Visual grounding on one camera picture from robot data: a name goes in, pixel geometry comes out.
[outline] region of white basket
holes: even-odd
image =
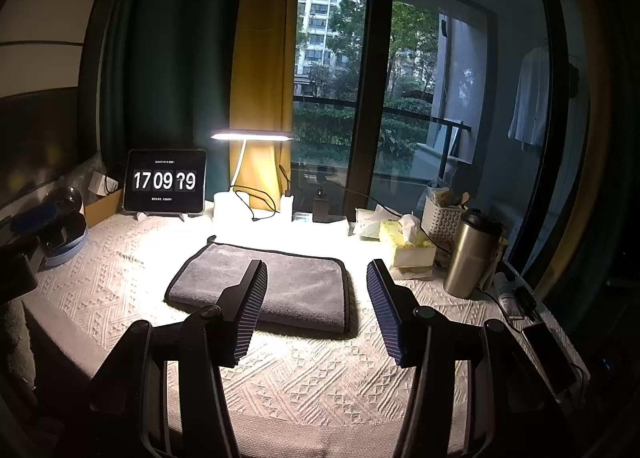
[[[452,240],[463,212],[463,209],[457,207],[438,207],[427,198],[422,214],[422,228],[437,244]]]

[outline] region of black cable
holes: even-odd
[[[476,286],[476,290],[478,292],[480,292],[480,294],[484,294],[485,296],[489,297],[495,304],[497,304],[498,308],[500,309],[500,312],[502,312],[502,316],[504,317],[504,320],[507,321],[507,324],[509,325],[509,328],[511,328],[514,332],[517,332],[519,334],[522,334],[521,330],[518,330],[512,323],[511,323],[511,319],[509,319],[509,316],[507,315],[507,313],[504,311],[504,308],[502,307],[502,305],[500,304],[500,301],[498,301],[493,295],[489,294],[488,292],[485,292],[484,290],[480,290],[479,286]]]
[[[388,212],[389,214],[392,214],[393,216],[396,216],[397,218],[402,218],[402,215],[400,213],[397,213],[395,211],[392,211],[391,209],[389,209],[388,207],[385,207],[384,205],[382,205],[382,203],[380,203],[378,200],[376,200],[373,196],[371,196],[370,194],[366,194],[366,193],[361,193],[360,191],[354,191],[353,189],[349,189],[348,187],[345,187],[337,182],[334,182],[332,180],[325,180],[324,182],[322,182],[320,185],[322,186],[322,184],[324,183],[332,183],[334,185],[337,185],[338,187],[344,189],[345,191],[348,191],[350,193],[354,193],[357,194],[359,196],[364,196],[367,197],[369,199],[372,199],[375,203],[377,203],[380,207],[382,207],[386,212]],[[422,234],[424,234],[425,236],[427,236],[427,239],[433,244],[435,245],[436,248],[439,248],[440,250],[442,250],[443,252],[446,252],[447,254],[451,255],[450,250],[447,250],[444,247],[441,247],[440,245],[438,245],[436,242],[434,242],[430,235],[427,234],[427,232],[422,228],[422,225],[419,225],[420,230],[422,231]]]
[[[584,394],[582,388],[585,386],[586,378],[584,377],[584,370],[580,366],[578,366],[578,364],[576,364],[575,362],[569,362],[569,365],[574,367],[580,373],[580,391],[578,392],[578,401],[574,405],[574,409],[577,411],[582,403],[582,395]]]
[[[110,174],[113,174],[114,168],[118,167],[119,165],[124,166],[122,162],[116,162],[109,168],[105,168],[104,180],[102,180],[102,188],[104,189],[105,196],[109,196],[110,194],[115,193],[120,188],[120,180],[118,178],[111,178],[111,176],[109,176]],[[113,191],[109,191],[109,189],[107,189],[107,178],[111,178],[112,180],[116,181],[116,189],[114,189]]]
[[[287,181],[287,191],[291,192],[291,180],[287,176],[287,172],[284,170],[284,167],[281,165],[278,166],[280,168],[280,172],[282,173],[284,179]]]
[[[291,189],[293,187],[293,183],[292,181],[289,179],[289,177],[287,176],[287,173],[284,170],[284,167],[282,167],[281,165],[278,166],[280,168],[280,171],[284,177],[284,179],[287,181],[287,186],[289,187],[289,192],[291,193]],[[305,192],[300,188],[299,185],[296,186],[297,190],[300,191],[300,194],[302,194],[302,200],[300,201],[300,205],[298,207],[298,209],[302,209],[302,207],[305,205]]]
[[[256,191],[258,193],[266,194],[268,196],[269,200],[271,200],[271,203],[273,205],[269,204],[267,202],[267,200],[265,200],[264,198],[260,198],[259,196],[254,196],[254,195],[250,195],[250,196],[253,196],[254,198],[257,198],[258,200],[262,200],[263,202],[265,202],[267,204],[267,206],[269,207],[269,209],[272,210],[274,214],[280,212],[280,211],[276,210],[276,202],[273,200],[273,198],[271,198],[271,195],[269,193],[267,193],[267,191],[263,191],[262,189],[256,189],[255,187],[249,187],[248,185],[240,185],[240,184],[232,185],[230,187],[230,190],[233,189],[233,187],[241,187],[242,189],[251,189],[252,191]]]
[[[262,200],[263,202],[265,202],[267,204],[267,207],[271,210],[271,216],[265,216],[264,218],[256,218],[255,214],[254,214],[254,210],[251,209],[251,207],[249,206],[249,204],[247,202],[245,202],[242,197],[238,194],[238,191],[234,191],[234,194],[238,197],[238,199],[244,204],[246,205],[246,207],[249,209],[249,212],[251,213],[251,221],[252,222],[257,222],[260,220],[265,220],[267,218],[273,218],[276,215],[276,209],[274,209],[273,207],[271,207],[271,204],[269,202],[267,202],[267,200],[265,200],[264,198],[260,197],[260,196],[256,196],[255,194],[251,194],[251,193],[247,193],[249,196],[252,196],[253,198],[256,198],[258,200]]]

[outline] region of hanging clothes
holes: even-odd
[[[545,140],[549,101],[549,52],[534,48],[520,66],[518,92],[509,127],[509,138],[522,142],[523,151],[540,154]]]

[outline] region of thermos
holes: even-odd
[[[455,297],[471,295],[497,253],[502,225],[477,209],[460,218],[455,249],[444,280],[444,290]]]

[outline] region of smartphone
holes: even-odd
[[[532,324],[522,330],[529,346],[542,365],[551,389],[559,394],[572,385],[576,378],[571,365],[556,338],[543,322]]]

